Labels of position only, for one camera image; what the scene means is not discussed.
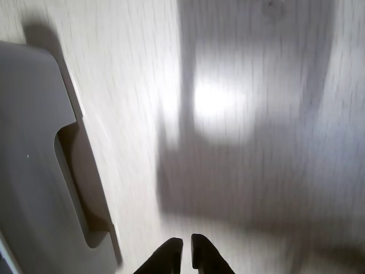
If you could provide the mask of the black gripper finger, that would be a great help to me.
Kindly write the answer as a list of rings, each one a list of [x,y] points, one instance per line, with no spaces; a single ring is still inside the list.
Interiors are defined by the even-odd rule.
[[[234,273],[218,249],[204,235],[194,233],[191,236],[192,267],[199,273]]]
[[[134,274],[180,273],[182,252],[183,240],[172,237],[159,246]]]

